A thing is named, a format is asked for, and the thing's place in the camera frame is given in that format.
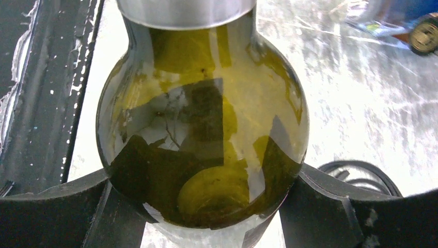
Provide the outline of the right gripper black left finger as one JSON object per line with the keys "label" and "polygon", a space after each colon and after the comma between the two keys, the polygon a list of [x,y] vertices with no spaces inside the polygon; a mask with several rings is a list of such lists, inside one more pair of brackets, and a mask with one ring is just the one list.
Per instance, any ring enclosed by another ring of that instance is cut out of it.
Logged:
{"label": "right gripper black left finger", "polygon": [[145,224],[102,170],[1,198],[1,247],[140,247]]}

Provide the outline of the olive green bottle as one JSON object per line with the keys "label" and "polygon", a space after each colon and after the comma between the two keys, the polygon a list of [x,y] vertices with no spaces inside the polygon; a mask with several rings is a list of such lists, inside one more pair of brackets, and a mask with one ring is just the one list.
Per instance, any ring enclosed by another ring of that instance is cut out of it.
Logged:
{"label": "olive green bottle", "polygon": [[294,70],[257,33],[255,9],[206,29],[123,22],[128,48],[97,111],[113,187],[155,223],[265,222],[302,167],[309,117]]}

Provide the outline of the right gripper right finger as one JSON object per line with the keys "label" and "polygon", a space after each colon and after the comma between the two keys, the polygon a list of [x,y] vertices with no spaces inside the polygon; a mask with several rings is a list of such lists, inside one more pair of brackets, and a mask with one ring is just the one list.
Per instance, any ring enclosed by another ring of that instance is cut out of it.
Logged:
{"label": "right gripper right finger", "polygon": [[387,191],[331,176],[331,166],[304,165],[279,209],[286,247],[437,247],[437,191],[402,197],[369,163]]}

